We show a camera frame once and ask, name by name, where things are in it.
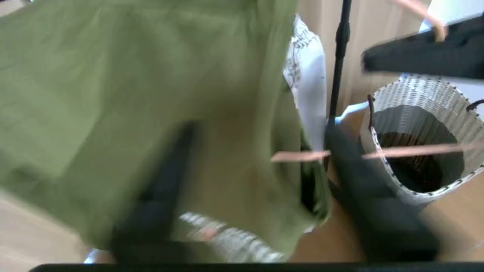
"green cloth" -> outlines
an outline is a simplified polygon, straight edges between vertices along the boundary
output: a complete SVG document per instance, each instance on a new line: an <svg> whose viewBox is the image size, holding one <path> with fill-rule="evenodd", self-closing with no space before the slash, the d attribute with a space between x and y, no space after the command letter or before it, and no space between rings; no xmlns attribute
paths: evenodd
<svg viewBox="0 0 484 272"><path fill-rule="evenodd" d="M0 185L105 245L180 126L203 143L178 213L290 254L329 206L299 201L299 119L282 79L292 0L38 0L0 18ZM189 240L179 226L177 240Z"/></svg>

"brown basket handle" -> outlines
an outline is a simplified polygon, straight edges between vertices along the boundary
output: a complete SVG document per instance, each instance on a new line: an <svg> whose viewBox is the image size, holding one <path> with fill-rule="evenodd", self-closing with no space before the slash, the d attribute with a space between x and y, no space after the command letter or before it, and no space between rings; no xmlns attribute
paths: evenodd
<svg viewBox="0 0 484 272"><path fill-rule="evenodd" d="M373 126L373 115L375 114L375 107L373 102L375 97L372 94L367 95L368 106L370 107L370 122L368 123L368 130L371 132L371 127Z"/></svg>
<svg viewBox="0 0 484 272"><path fill-rule="evenodd" d="M467 106L466 111L475 110L477 108L477 106L479 106L482 103L484 103L484 99L478 100L478 101L472 103L471 105Z"/></svg>

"olive green fabric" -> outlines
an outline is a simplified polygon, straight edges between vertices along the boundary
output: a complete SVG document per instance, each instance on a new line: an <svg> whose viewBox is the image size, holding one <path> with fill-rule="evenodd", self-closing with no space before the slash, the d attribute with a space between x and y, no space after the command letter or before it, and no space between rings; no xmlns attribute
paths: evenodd
<svg viewBox="0 0 484 272"><path fill-rule="evenodd" d="M0 18L0 185L105 245L180 125L202 144L179 206L289 254L327 215L299 202L283 91L291 0L38 0ZM173 237L188 240L183 227Z"/></svg>

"beige curtain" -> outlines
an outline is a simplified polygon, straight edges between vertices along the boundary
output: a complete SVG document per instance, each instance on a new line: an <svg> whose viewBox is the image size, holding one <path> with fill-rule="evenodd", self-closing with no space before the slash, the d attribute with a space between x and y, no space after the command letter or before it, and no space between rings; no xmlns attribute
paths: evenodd
<svg viewBox="0 0 484 272"><path fill-rule="evenodd" d="M431 0L422 2L429 5ZM342 0L299 1L301 18L320 36L324 46L327 60L328 110L333 84L335 36L342 5ZM344 60L338 114L349 104L366 100L367 94L398 78L395 74L364 74L361 69L361 53L379 42L417 32L421 24L421 18L403 10L390 0L352 1L351 36Z"/></svg>

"green bag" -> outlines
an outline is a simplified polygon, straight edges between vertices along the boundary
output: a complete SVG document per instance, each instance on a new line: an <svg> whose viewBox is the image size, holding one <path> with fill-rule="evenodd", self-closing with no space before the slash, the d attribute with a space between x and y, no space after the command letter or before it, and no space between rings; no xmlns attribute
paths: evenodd
<svg viewBox="0 0 484 272"><path fill-rule="evenodd" d="M252 237L243 261L283 261L330 200L318 163L270 162L301 147L281 75L296 4L38 0L0 18L0 185L102 248L196 120L202 148L173 238L197 239L212 218L207 261L240 260L213 242L227 232ZM316 178L308 208L302 176Z"/></svg>

